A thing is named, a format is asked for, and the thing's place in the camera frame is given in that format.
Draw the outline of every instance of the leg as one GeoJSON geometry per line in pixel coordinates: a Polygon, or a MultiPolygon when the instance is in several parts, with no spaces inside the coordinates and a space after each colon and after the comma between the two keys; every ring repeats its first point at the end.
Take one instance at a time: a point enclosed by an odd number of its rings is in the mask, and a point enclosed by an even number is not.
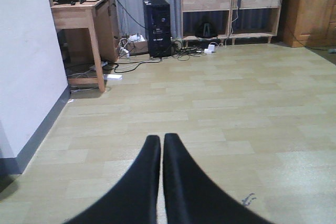
{"type": "Polygon", "coordinates": [[[89,23],[89,33],[90,33],[90,40],[92,45],[92,52],[93,52],[93,60],[94,65],[96,66],[96,73],[97,73],[97,80],[98,80],[98,87],[101,92],[105,92],[105,83],[103,77],[103,69],[101,67],[101,59],[99,54],[99,45],[98,45],[98,38],[96,34],[96,29],[93,21],[93,13],[91,10],[87,10],[88,16],[88,23],[89,23]]]}

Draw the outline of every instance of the power strip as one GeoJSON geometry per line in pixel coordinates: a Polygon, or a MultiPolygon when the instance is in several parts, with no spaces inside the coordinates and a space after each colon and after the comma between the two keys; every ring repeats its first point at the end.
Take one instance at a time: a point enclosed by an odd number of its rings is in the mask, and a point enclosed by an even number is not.
{"type": "MultiPolygon", "coordinates": [[[[107,64],[108,64],[107,61],[101,61],[101,62],[100,62],[101,67],[104,67],[104,66],[106,66],[107,64]]],[[[90,69],[91,69],[92,71],[95,71],[95,70],[96,70],[96,65],[92,65],[92,66],[90,67],[90,69]]]]}

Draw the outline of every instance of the baseboard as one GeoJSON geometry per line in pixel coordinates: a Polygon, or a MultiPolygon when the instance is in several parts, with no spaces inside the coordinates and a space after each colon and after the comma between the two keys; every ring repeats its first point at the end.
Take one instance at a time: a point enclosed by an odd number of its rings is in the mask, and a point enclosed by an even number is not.
{"type": "Polygon", "coordinates": [[[0,175],[23,173],[69,98],[70,88],[67,87],[17,157],[0,158],[0,175]]]}

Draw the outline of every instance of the desktop computer tower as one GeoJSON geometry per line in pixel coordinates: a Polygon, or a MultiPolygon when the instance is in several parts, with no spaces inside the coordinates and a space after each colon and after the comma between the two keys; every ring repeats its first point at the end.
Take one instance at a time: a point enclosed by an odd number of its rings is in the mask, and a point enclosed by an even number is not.
{"type": "Polygon", "coordinates": [[[143,0],[143,9],[150,57],[171,56],[169,4],[165,0],[143,0]]]}

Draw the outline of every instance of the wall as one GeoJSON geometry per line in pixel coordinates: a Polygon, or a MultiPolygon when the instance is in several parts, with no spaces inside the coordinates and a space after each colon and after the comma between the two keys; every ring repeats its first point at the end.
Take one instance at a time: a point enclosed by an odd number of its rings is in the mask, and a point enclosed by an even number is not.
{"type": "Polygon", "coordinates": [[[49,0],[0,0],[0,158],[15,158],[67,88],[49,0]]]}

